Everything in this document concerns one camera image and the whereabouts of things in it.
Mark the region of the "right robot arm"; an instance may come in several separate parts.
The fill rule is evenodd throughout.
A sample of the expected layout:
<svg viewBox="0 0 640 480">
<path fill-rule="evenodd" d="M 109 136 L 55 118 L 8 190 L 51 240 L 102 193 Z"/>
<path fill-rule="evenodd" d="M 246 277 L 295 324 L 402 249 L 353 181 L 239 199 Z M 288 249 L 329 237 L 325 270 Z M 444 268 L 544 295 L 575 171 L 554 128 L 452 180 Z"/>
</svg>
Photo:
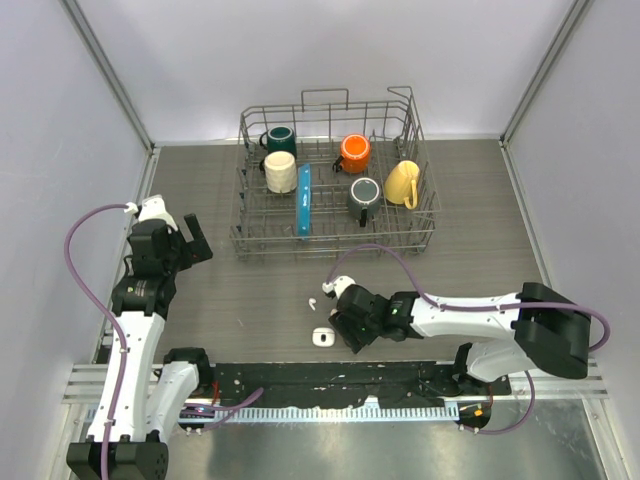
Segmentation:
<svg viewBox="0 0 640 480">
<path fill-rule="evenodd" d="M 336 302 L 332 328 L 354 353 L 378 338 L 463 338 L 451 380 L 465 395 L 531 369 L 565 379 L 588 373 L 590 318 L 540 283 L 526 282 L 518 293 L 486 298 L 426 299 L 416 291 L 385 298 L 339 276 L 322 290 Z"/>
</svg>

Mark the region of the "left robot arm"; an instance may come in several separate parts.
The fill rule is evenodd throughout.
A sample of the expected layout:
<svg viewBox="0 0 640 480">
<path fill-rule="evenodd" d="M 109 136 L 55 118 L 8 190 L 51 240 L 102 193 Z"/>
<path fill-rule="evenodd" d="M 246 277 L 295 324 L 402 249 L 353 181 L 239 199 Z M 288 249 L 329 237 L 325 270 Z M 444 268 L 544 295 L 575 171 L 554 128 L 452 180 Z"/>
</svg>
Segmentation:
<svg viewBox="0 0 640 480">
<path fill-rule="evenodd" d="M 174 348 L 159 383 L 149 386 L 160 336 L 176 294 L 176 277 L 213 253 L 194 214 L 184 218 L 192 238 L 168 220 L 140 217 L 127 238 L 131 252 L 101 310 L 113 327 L 102 395 L 84 440 L 69 445 L 66 462 L 80 479 L 163 479 L 168 438 L 188 397 L 205 397 L 214 374 L 204 349 Z"/>
</svg>

